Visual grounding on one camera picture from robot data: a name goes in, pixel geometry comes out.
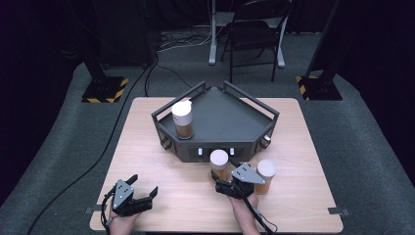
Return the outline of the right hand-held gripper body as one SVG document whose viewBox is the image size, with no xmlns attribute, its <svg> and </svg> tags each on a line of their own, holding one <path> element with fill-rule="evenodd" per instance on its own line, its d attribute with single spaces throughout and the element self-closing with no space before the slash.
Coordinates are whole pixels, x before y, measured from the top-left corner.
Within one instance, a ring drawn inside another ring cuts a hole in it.
<svg viewBox="0 0 415 235">
<path fill-rule="evenodd" d="M 235 199 L 247 198 L 254 192 L 256 184 L 263 184 L 263 179 L 251 168 L 249 164 L 241 164 L 231 172 L 229 181 L 219 180 L 215 183 L 217 193 Z"/>
</svg>

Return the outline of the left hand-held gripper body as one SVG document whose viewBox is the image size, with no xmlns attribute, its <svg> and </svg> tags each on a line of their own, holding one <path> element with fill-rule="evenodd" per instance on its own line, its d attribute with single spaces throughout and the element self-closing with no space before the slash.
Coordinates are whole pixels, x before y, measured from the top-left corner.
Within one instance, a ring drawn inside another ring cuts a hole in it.
<svg viewBox="0 0 415 235">
<path fill-rule="evenodd" d="M 131 216 L 145 212 L 153 208 L 153 200 L 146 198 L 134 199 L 134 188 L 124 180 L 119 180 L 115 185 L 115 193 L 111 202 L 111 209 L 120 216 Z"/>
</svg>

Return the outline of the white-lidded amber jar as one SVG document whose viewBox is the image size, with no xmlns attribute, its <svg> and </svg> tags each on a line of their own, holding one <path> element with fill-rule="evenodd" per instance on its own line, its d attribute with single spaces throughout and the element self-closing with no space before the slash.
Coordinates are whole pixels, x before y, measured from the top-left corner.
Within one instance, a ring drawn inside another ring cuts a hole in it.
<svg viewBox="0 0 415 235">
<path fill-rule="evenodd" d="M 171 108 L 178 137 L 189 139 L 193 136 L 192 102 L 190 100 L 175 103 Z"/>
<path fill-rule="evenodd" d="M 210 167 L 211 170 L 221 179 L 227 180 L 229 173 L 227 169 L 228 154 L 224 150 L 214 150 L 210 153 Z"/>
<path fill-rule="evenodd" d="M 273 177 L 277 172 L 274 162 L 262 160 L 256 166 L 256 173 L 263 179 L 263 184 L 256 184 L 255 191 L 258 195 L 266 194 L 269 191 Z"/>
</svg>

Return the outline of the black corner shelf rack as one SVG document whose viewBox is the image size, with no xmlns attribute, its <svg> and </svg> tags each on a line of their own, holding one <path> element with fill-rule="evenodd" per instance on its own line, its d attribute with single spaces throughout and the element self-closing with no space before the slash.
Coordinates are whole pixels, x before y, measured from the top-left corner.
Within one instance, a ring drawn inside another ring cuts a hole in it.
<svg viewBox="0 0 415 235">
<path fill-rule="evenodd" d="M 178 137 L 171 107 L 192 102 L 193 136 Z M 201 82 L 152 113 L 161 145 L 183 163 L 207 163 L 216 149 L 248 162 L 271 143 L 279 112 L 225 81 L 222 86 Z"/>
</svg>

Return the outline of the person's right hand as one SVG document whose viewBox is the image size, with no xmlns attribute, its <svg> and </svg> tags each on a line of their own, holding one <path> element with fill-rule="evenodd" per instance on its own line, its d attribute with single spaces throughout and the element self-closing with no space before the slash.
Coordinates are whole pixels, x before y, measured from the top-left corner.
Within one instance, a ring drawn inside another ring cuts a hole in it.
<svg viewBox="0 0 415 235">
<path fill-rule="evenodd" d="M 230 201 L 233 213 L 236 217 L 248 217 L 253 215 L 246 203 L 242 199 L 235 199 L 229 197 L 228 200 Z M 256 193 L 253 193 L 248 196 L 248 202 L 251 204 L 253 208 L 257 207 L 258 197 Z"/>
</svg>

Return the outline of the person's left hand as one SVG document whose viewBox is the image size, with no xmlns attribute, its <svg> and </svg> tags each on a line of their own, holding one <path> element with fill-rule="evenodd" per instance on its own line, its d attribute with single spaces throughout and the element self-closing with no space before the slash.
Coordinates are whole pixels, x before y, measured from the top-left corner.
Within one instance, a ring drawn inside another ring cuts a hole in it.
<svg viewBox="0 0 415 235">
<path fill-rule="evenodd" d="M 131 216 L 120 216 L 117 213 L 111 211 L 109 225 L 111 235 L 131 235 L 135 226 L 135 221 L 140 216 L 140 213 L 136 213 Z"/>
</svg>

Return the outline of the black stand with striped base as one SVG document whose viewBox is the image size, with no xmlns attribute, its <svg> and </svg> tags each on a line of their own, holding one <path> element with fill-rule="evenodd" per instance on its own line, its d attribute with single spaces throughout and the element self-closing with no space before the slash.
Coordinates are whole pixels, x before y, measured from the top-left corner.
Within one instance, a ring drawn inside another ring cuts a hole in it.
<svg viewBox="0 0 415 235">
<path fill-rule="evenodd" d="M 123 76 L 106 76 L 89 47 L 87 39 L 79 34 L 78 45 L 82 60 L 91 75 L 91 81 L 82 95 L 86 103 L 114 103 L 124 92 L 128 79 Z"/>
<path fill-rule="evenodd" d="M 337 53 L 334 53 L 328 62 L 323 66 L 323 70 L 320 75 L 311 75 L 317 61 L 322 58 L 321 52 L 325 42 L 327 41 L 327 35 L 340 2 L 341 0 L 335 0 L 333 9 L 323 30 L 323 35 L 319 40 L 305 75 L 296 77 L 300 95 L 303 100 L 342 101 L 343 99 L 333 81 L 340 63 L 340 57 Z"/>
</svg>

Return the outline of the black folding chair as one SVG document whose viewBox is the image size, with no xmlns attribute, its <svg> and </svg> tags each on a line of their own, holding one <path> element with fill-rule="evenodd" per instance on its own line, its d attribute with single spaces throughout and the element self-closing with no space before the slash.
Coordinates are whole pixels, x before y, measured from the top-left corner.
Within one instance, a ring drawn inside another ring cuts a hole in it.
<svg viewBox="0 0 415 235">
<path fill-rule="evenodd" d="M 266 48 L 271 48 L 274 57 L 271 80 L 275 80 L 278 64 L 279 42 L 283 32 L 282 24 L 291 12 L 290 0 L 249 0 L 239 6 L 232 21 L 225 26 L 227 38 L 220 60 L 229 54 L 229 81 L 233 82 L 234 68 L 268 65 L 268 62 L 236 64 L 237 51 L 259 49 L 259 58 Z"/>
</svg>

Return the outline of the white desk frame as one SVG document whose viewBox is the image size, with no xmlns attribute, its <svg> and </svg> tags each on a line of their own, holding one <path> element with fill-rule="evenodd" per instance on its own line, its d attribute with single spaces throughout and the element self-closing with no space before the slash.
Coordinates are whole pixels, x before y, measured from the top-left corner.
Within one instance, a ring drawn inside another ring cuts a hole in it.
<svg viewBox="0 0 415 235">
<path fill-rule="evenodd" d="M 218 0 L 207 0 L 207 13 L 209 19 L 209 33 L 207 37 L 207 42 L 209 43 L 209 51 L 208 51 L 208 64 L 210 66 L 214 66 L 216 64 L 216 53 L 217 53 L 217 35 L 219 31 L 225 27 L 228 23 L 231 22 L 234 16 L 234 11 L 232 9 L 225 10 L 225 11 L 218 11 L 217 10 L 217 1 Z M 286 64 L 283 56 L 283 51 L 281 49 L 283 36 L 285 34 L 285 29 L 287 25 L 288 19 L 280 19 L 281 27 L 280 27 L 280 39 L 279 44 L 277 47 L 277 67 L 279 69 L 283 69 Z M 265 22 L 271 26 L 276 28 L 280 21 L 279 19 L 270 19 L 266 20 Z"/>
</svg>

